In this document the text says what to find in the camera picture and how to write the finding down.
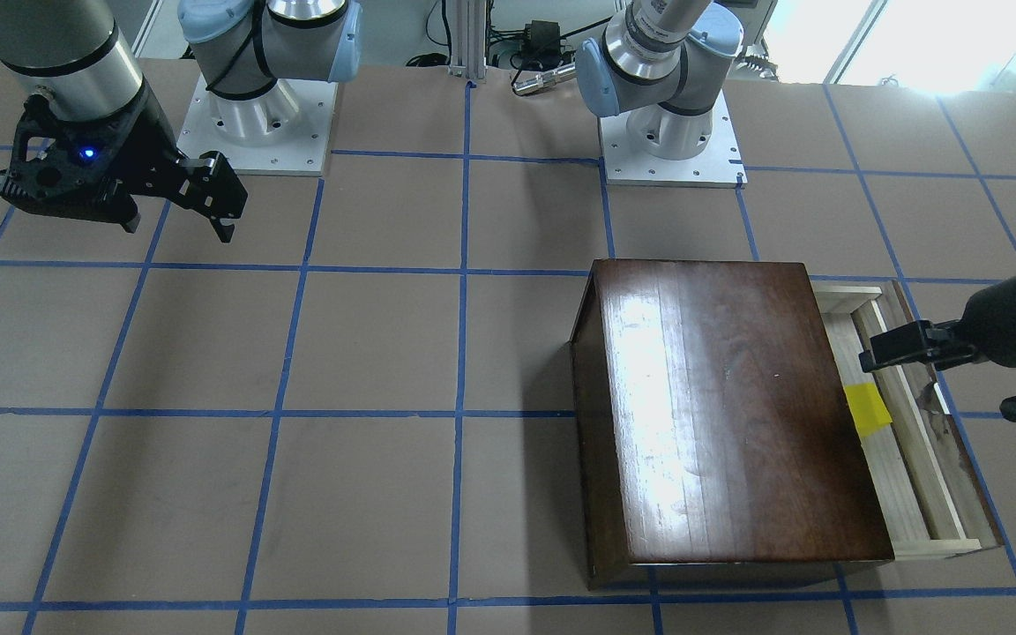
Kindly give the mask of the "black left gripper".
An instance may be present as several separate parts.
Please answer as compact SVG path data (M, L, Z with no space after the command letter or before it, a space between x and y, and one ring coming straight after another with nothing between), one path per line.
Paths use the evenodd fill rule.
M972 295L959 321L916 320L872 336L858 361L866 373L903 364L943 371L972 364L976 357L1016 367L1016 276ZM999 410L1016 422L1016 395L1001 401Z

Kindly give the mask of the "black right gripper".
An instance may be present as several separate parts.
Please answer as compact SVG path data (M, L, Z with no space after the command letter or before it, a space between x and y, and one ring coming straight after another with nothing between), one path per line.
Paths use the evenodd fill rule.
M35 89L18 122L0 196L21 212L62 220L138 225L134 196L175 198L230 243L249 192L218 150L185 158L153 89L101 119L70 122L54 114L52 92Z

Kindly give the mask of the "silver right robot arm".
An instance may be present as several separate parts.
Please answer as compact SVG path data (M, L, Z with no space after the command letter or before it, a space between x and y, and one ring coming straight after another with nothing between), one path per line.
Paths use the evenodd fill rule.
M358 1L182 1L184 39L226 140L302 119L291 80L347 83ZM0 197L37 216L138 227L136 197L200 213L228 243L249 198L219 150L189 156L104 1L0 1L0 62L27 96Z

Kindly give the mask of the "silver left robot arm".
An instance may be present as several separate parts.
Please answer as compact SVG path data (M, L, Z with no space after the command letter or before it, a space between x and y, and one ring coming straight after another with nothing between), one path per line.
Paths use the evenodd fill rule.
M851 204L850 228L870 233L867 273L900 284L907 300L948 292L957 310L935 301L906 325L874 336L860 351L867 370L923 366L935 377L952 367L975 378L976 364L1016 374L1016 168L985 173L935 96L890 86L824 86L728 80L741 49L737 17L720 4L684 1L672 31L652 31L618 13L600 39L575 53L578 93L593 116L612 121L639 108L714 124L713 98L765 98L738 104L742 122L773 117L754 132L738 130L728 187L744 189L762 220L772 220L775 189L788 186L791 212L808 228L836 220ZM995 137L1016 152L1016 101L981 96L1011 117ZM1016 422L1016 395L983 398Z

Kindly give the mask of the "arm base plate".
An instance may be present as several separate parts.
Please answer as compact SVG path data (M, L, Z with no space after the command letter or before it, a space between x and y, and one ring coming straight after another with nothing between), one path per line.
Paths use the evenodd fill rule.
M239 176L325 173L341 84L280 79L269 93L248 101L225 100L205 86L198 78L177 133L186 156L217 150Z
M737 188L749 183L726 96L681 116L660 105L598 120L606 181L622 186Z

